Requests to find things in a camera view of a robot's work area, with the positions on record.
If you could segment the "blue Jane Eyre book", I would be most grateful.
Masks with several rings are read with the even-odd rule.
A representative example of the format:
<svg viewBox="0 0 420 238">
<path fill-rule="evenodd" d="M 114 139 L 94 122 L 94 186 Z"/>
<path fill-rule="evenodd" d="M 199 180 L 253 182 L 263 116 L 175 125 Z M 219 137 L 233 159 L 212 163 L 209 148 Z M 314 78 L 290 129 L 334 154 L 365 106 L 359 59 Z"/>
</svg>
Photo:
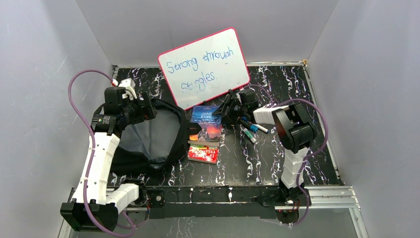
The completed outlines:
<svg viewBox="0 0 420 238">
<path fill-rule="evenodd" d="M 219 147 L 221 137 L 221 116 L 212 114 L 219 106 L 194 106 L 190 122 L 197 123 L 201 129 L 190 135 L 189 143 L 194 145 Z"/>
</svg>

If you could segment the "black student backpack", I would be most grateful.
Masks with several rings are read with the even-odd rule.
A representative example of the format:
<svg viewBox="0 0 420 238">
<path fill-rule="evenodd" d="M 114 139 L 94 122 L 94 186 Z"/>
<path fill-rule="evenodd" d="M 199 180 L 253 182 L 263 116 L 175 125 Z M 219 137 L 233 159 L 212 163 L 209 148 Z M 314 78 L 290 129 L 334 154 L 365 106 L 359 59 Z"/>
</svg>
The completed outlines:
<svg viewBox="0 0 420 238">
<path fill-rule="evenodd" d="M 188 123 L 184 109 L 153 98 L 156 118 L 129 125 L 123 131 L 111 163 L 117 175 L 156 174 L 186 155 Z"/>
</svg>

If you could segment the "red Treehouse book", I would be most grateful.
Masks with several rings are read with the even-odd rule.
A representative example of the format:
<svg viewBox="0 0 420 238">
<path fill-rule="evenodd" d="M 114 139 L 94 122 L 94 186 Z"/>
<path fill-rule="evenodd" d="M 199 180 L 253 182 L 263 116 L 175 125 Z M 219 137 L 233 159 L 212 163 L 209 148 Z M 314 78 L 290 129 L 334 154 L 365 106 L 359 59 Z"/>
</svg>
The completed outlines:
<svg viewBox="0 0 420 238">
<path fill-rule="evenodd" d="M 191 144 L 188 151 L 188 160 L 216 164 L 218 154 L 218 147 Z"/>
</svg>

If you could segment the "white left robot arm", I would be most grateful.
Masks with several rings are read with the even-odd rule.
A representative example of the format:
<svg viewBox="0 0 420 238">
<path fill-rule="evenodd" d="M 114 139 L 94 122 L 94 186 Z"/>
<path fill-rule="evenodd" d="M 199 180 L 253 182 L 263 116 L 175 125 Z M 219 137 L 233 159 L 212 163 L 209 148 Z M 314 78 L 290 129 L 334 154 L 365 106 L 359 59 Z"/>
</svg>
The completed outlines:
<svg viewBox="0 0 420 238">
<path fill-rule="evenodd" d="M 82 176 L 60 213 L 77 232 L 114 231 L 119 214 L 131 203 L 143 206 L 148 193 L 135 183 L 107 192 L 108 176 L 123 130 L 157 115 L 147 93 L 139 96 L 131 78 L 105 89 L 105 102 L 94 112 L 88 129 L 90 144 Z"/>
</svg>

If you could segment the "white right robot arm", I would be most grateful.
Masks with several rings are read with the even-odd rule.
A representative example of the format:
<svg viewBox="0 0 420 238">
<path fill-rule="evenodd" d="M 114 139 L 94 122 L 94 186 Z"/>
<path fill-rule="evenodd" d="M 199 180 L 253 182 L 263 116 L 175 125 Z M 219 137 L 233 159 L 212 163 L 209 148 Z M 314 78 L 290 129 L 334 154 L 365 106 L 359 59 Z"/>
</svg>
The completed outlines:
<svg viewBox="0 0 420 238">
<path fill-rule="evenodd" d="M 223 123 L 240 124 L 246 129 L 261 124 L 275 126 L 280 143 L 285 149 L 284 169 L 278 191 L 273 195 L 261 195 L 259 203 L 270 206 L 299 202 L 304 188 L 302 166 L 317 136 L 303 105 L 260 106 L 253 90 L 243 89 L 237 93 L 230 90 L 213 115 L 220 116 Z"/>
</svg>

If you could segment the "black marker pen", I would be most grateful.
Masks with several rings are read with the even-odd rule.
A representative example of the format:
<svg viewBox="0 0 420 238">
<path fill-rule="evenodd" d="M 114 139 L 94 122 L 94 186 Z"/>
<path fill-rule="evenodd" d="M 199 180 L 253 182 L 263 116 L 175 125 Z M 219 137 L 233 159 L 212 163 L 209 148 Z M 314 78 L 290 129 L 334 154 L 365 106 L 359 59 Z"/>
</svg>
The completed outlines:
<svg viewBox="0 0 420 238">
<path fill-rule="evenodd" d="M 250 131 L 255 132 L 255 131 L 258 129 L 258 128 L 257 128 L 257 127 L 255 127 L 252 123 L 250 123 L 250 122 L 248 122 L 248 121 L 246 121 L 246 120 L 244 120 L 244 119 L 242 119 L 242 118 L 237 119 L 237 122 L 238 122 L 240 125 L 242 125 L 244 128 L 246 128 L 246 129 L 248 129 L 248 130 L 250 130 Z"/>
</svg>

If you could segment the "blue capped white marker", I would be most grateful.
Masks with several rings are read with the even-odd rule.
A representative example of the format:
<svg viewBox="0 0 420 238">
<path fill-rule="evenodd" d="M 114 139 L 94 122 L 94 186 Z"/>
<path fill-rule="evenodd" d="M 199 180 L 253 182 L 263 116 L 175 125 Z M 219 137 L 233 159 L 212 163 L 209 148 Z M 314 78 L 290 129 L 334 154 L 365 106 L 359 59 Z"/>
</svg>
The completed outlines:
<svg viewBox="0 0 420 238">
<path fill-rule="evenodd" d="M 248 130 L 250 130 L 252 132 L 257 132 L 258 130 L 260 130 L 263 133 L 268 134 L 268 129 L 267 128 L 265 128 L 265 127 L 263 127 L 263 126 L 261 126 L 259 124 L 251 123 L 251 122 L 247 121 L 245 117 L 242 117 L 242 120 L 245 122 L 245 124 L 246 124 L 245 127 Z"/>
</svg>

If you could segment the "pink framed whiteboard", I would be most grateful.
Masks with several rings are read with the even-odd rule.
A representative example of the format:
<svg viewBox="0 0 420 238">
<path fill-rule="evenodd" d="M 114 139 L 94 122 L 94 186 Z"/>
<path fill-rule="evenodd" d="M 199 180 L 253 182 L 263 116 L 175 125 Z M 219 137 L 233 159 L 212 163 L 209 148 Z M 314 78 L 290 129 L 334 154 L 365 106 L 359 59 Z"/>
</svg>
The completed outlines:
<svg viewBox="0 0 420 238">
<path fill-rule="evenodd" d="M 157 59 L 176 105 L 185 110 L 251 80 L 233 27 L 161 53 Z"/>
</svg>

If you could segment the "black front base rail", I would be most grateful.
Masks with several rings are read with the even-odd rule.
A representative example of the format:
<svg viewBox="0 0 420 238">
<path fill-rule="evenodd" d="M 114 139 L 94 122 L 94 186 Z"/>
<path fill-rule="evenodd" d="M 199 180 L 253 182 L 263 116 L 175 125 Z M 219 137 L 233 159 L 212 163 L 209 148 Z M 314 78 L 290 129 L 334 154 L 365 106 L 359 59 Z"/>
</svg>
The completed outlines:
<svg viewBox="0 0 420 238">
<path fill-rule="evenodd" d="M 299 209 L 311 206 L 309 191 L 277 185 L 148 186 L 153 219 L 180 217 L 275 217 L 295 221 Z"/>
</svg>

